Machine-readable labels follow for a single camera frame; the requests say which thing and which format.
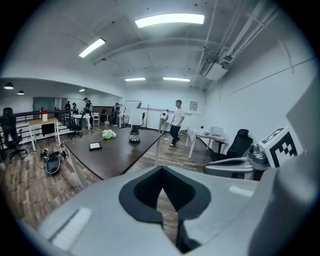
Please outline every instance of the black opening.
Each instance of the black opening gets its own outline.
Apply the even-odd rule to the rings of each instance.
[[[197,241],[188,238],[184,220],[198,218],[209,205],[211,193],[203,184],[159,166],[125,184],[119,193],[119,202],[137,221],[163,226],[162,215],[157,211],[162,188],[178,213],[176,247],[182,253],[199,247]]]

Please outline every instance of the white wall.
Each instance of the white wall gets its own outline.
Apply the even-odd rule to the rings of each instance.
[[[278,39],[291,55],[294,74]],[[243,50],[206,97],[204,127],[224,129],[228,141],[224,152],[239,129],[248,129],[257,143],[276,128],[290,126],[286,113],[315,78],[319,69],[315,58],[304,35],[284,14]],[[292,137],[300,144],[295,134]]]
[[[12,90],[3,89],[7,80],[0,81],[0,112],[3,108],[10,107],[14,113],[33,111],[33,97],[53,97],[56,107],[61,106],[61,98],[67,98],[72,104],[75,102],[79,110],[85,107],[84,97],[91,100],[93,106],[113,106],[116,102],[121,102],[118,96],[97,91],[86,90],[79,92],[81,87],[54,83],[43,80],[11,80],[14,86]],[[23,90],[25,95],[17,95],[18,90]]]
[[[33,111],[34,98],[29,95],[17,95],[0,98],[0,116],[3,115],[4,108],[12,108],[13,113]]]
[[[204,114],[205,97],[202,91],[190,89],[188,85],[181,84],[180,86],[168,85],[128,85],[125,90],[126,94],[123,98],[125,101],[141,101],[141,108],[147,113],[147,127],[151,129],[159,128],[160,113],[168,109],[170,113],[169,120],[171,121],[176,110],[176,100],[182,101],[182,108],[185,112],[185,119],[181,125],[181,129],[188,127],[200,127],[202,125],[202,116]],[[197,111],[189,110],[190,101],[198,102]]]

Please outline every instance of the man in white t-shirt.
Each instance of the man in white t-shirt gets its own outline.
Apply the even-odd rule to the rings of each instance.
[[[170,123],[170,134],[173,137],[170,147],[174,147],[180,139],[178,138],[178,133],[181,128],[181,123],[185,119],[185,112],[181,108],[182,101],[180,99],[175,101],[175,106],[178,108],[175,113],[174,117]]]

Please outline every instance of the dark table top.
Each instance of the dark table top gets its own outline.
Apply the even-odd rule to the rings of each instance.
[[[137,137],[141,142],[132,144],[128,140],[131,128],[111,130],[116,133],[116,137],[100,140],[102,134],[96,134],[65,143],[74,157],[102,180],[124,174],[162,135],[154,130],[139,130]],[[102,149],[89,151],[89,144],[98,140]]]

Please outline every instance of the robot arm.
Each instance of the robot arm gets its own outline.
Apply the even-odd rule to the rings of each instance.
[[[204,165],[203,172],[208,175],[232,178],[233,173],[244,174],[250,179],[254,169],[247,157],[229,158]]]

